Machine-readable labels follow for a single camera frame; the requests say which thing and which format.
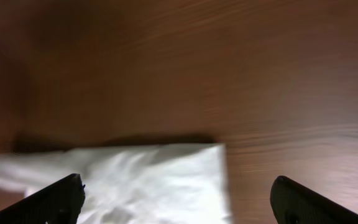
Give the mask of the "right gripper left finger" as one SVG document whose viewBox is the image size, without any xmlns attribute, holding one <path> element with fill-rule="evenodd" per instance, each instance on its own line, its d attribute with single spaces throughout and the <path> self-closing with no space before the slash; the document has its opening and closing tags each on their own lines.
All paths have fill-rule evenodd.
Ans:
<svg viewBox="0 0 358 224">
<path fill-rule="evenodd" d="M 70 174 L 1 210 L 0 224 L 76 224 L 84 202 L 81 177 Z"/>
</svg>

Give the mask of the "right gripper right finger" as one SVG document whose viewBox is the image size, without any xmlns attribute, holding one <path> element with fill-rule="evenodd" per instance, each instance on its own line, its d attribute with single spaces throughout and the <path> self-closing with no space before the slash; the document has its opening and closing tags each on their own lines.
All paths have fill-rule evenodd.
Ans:
<svg viewBox="0 0 358 224">
<path fill-rule="evenodd" d="M 358 214 L 283 175 L 272 185 L 270 205 L 278 224 L 358 224 Z"/>
</svg>

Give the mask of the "white t-shirt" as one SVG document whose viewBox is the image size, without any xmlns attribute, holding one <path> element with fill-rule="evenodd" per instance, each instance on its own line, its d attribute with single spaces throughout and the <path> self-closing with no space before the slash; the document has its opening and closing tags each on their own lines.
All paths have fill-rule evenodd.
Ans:
<svg viewBox="0 0 358 224">
<path fill-rule="evenodd" d="M 225 147 L 167 144 L 0 155 L 0 189 L 30 196 L 70 175 L 79 223 L 230 224 Z"/>
</svg>

